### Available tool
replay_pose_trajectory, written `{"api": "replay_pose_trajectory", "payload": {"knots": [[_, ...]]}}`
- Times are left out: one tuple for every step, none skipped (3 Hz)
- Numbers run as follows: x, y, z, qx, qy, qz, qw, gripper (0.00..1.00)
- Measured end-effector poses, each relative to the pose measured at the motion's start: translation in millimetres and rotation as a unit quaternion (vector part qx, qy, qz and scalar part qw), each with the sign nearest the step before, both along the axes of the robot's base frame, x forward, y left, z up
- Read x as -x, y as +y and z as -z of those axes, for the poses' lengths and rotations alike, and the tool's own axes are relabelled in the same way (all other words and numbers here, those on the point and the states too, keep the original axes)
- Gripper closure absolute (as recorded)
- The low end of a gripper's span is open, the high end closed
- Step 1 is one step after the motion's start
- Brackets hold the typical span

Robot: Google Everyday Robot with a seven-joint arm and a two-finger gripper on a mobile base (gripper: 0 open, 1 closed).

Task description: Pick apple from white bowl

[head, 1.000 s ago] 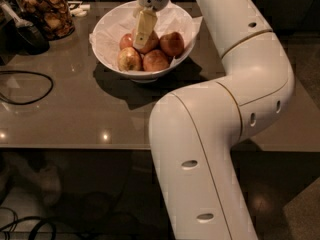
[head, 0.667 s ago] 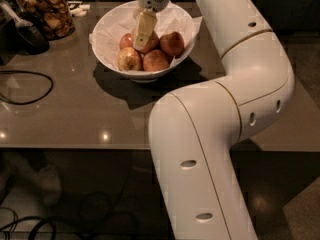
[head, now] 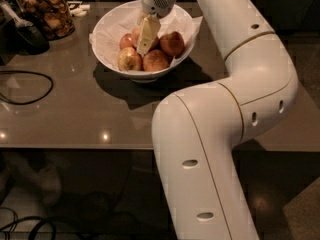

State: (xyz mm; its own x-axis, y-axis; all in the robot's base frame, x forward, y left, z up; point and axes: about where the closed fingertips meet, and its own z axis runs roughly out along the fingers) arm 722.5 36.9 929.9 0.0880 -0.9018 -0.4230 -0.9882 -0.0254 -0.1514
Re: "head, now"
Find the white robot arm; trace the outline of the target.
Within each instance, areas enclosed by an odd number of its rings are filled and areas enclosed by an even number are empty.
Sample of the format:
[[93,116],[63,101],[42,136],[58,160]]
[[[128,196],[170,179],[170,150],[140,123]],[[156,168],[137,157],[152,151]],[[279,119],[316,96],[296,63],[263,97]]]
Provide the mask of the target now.
[[250,0],[197,0],[228,75],[163,99],[154,155],[178,240],[259,240],[232,150],[278,124],[298,78],[274,29]]

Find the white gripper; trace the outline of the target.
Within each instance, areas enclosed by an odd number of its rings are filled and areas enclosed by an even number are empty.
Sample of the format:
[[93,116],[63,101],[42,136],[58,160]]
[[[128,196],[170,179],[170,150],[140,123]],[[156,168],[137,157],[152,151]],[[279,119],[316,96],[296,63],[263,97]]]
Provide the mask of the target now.
[[137,42],[137,52],[140,55],[148,53],[161,28],[159,18],[166,17],[177,0],[141,0],[142,10],[149,14],[140,23],[140,34]]

